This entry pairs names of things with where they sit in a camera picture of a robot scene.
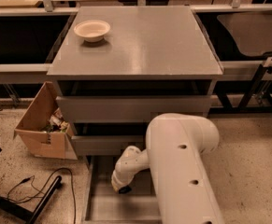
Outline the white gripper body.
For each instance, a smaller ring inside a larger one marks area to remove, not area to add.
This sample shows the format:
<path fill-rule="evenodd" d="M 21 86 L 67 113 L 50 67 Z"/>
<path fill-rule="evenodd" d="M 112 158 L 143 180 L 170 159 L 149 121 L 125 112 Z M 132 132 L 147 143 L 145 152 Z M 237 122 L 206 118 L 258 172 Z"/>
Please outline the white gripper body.
<path fill-rule="evenodd" d="M 120 173 L 119 171 L 114 170 L 111 176 L 111 185 L 116 192 L 119 192 L 119 189 L 125 186 L 130 186 L 133 178 L 127 173 Z"/>

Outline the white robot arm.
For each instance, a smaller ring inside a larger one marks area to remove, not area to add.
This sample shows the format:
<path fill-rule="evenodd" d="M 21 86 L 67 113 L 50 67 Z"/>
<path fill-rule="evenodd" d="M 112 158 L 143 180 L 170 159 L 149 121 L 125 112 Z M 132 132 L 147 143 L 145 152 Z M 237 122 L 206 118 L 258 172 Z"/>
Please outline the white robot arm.
<path fill-rule="evenodd" d="M 117 160 L 111 185 L 121 193 L 137 173 L 148 169 L 163 224 L 225 224 L 201 160 L 219 141 L 209 119 L 159 115 L 147 128 L 146 148 L 129 146 Z"/>

